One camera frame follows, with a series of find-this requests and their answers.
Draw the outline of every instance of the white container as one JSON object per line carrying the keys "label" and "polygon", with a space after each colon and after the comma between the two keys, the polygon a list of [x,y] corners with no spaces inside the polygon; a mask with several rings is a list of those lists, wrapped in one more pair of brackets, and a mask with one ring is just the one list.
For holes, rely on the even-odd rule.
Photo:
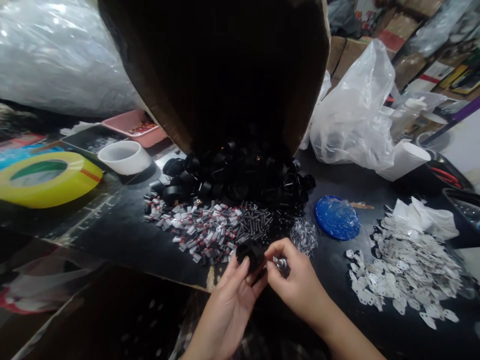
{"label": "white container", "polygon": [[100,150],[98,160],[120,175],[138,174],[152,163],[152,158],[136,141],[108,145]]}
{"label": "white container", "polygon": [[401,140],[405,130],[412,126],[420,116],[420,112],[427,108],[427,104],[423,99],[423,97],[420,99],[409,98],[390,115],[390,134],[394,144]]}
{"label": "white container", "polygon": [[400,179],[432,159],[424,149],[405,140],[395,145],[393,153],[393,166],[376,172],[382,178],[391,182]]}

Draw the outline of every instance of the trash bag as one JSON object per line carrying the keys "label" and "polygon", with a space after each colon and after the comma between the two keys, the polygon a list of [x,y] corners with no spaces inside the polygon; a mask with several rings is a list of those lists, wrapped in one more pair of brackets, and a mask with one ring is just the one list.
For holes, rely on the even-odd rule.
{"label": "trash bag", "polygon": [[328,71],[325,71],[325,75],[323,76],[323,82],[321,83],[320,93],[318,94],[318,98],[316,100],[315,107],[313,108],[313,113],[310,118],[310,122],[308,123],[308,127],[306,128],[305,134],[303,135],[303,139],[301,140],[299,148],[301,150],[305,150],[309,147],[310,144],[310,129],[312,127],[312,120],[315,116],[315,111],[317,110],[320,102],[324,99],[327,92],[332,87],[332,82],[330,81],[330,74]]}
{"label": "trash bag", "polygon": [[0,98],[56,113],[110,117],[137,92],[93,0],[0,5]]}
{"label": "trash bag", "polygon": [[449,0],[406,43],[408,54],[420,53],[424,58],[432,56],[445,44],[472,0]]}
{"label": "trash bag", "polygon": [[[103,264],[95,256],[58,247],[14,270],[18,276],[0,291],[0,308],[17,314],[59,309],[86,284],[87,275]],[[65,271],[66,266],[72,270]]]}
{"label": "trash bag", "polygon": [[392,121],[380,110],[394,80],[385,45],[374,39],[315,111],[310,142],[319,161],[373,170],[393,166]]}
{"label": "trash bag", "polygon": [[355,16],[355,3],[356,0],[335,0],[328,5],[328,23],[332,35],[362,36],[360,21]]}

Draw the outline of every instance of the hand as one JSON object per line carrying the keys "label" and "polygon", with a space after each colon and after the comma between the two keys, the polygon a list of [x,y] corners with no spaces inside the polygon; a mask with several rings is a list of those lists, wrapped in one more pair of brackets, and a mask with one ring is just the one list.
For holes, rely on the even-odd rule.
{"label": "hand", "polygon": [[[273,242],[265,252],[268,283],[283,302],[318,333],[327,327],[329,311],[336,308],[320,284],[308,256],[302,254],[290,239]],[[273,257],[284,257],[290,267],[290,275],[283,278]]]}
{"label": "hand", "polygon": [[248,257],[239,266],[237,257],[232,256],[206,303],[182,360],[232,357],[244,336],[255,301],[268,283],[265,274],[252,286],[263,266],[247,276],[249,265]]}

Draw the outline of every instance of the white plastic cup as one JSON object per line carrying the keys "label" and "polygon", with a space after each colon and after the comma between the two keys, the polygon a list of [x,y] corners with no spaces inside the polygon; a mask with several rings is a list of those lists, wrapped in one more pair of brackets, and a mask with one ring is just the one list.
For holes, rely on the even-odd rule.
{"label": "white plastic cup", "polygon": [[376,172],[382,178],[391,182],[400,179],[432,159],[430,154],[421,147],[404,141],[395,145],[393,153],[393,166]]}
{"label": "white plastic cup", "polygon": [[152,158],[136,141],[119,141],[105,146],[98,160],[120,175],[141,173],[152,163]]}

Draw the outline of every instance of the black table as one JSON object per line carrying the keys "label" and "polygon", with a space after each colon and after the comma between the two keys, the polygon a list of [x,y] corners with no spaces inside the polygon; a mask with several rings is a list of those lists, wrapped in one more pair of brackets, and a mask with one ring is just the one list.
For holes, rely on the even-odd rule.
{"label": "black table", "polygon": [[[149,151],[151,154],[167,152],[168,145],[162,142]],[[372,260],[369,234],[377,219],[384,217],[384,205],[393,207],[398,197],[388,181],[354,164],[322,164],[311,149],[299,151],[296,157],[302,172],[312,174],[317,181],[305,207],[312,221],[314,204],[324,195],[375,207],[357,210],[362,229],[356,239],[341,242],[323,234],[318,237],[318,248],[311,262],[335,303],[388,354],[409,358],[478,359],[480,339],[474,329],[475,322],[480,321],[477,300],[459,296],[442,302],[457,314],[460,322],[437,320],[435,331],[410,307],[402,316],[392,306],[391,299],[386,299],[383,312],[379,312],[376,307],[362,305],[351,289],[345,251],[362,249],[367,261]],[[1,226],[14,233],[82,250],[128,268],[210,291],[222,275],[222,267],[201,267],[187,251],[183,253],[178,249],[170,233],[163,232],[155,223],[143,222],[143,195],[149,191],[149,183],[160,174],[155,164],[137,176],[123,177],[107,172],[101,184],[89,194],[51,209],[33,210],[2,203]],[[262,294],[258,307],[285,319],[293,318],[271,289]]]}

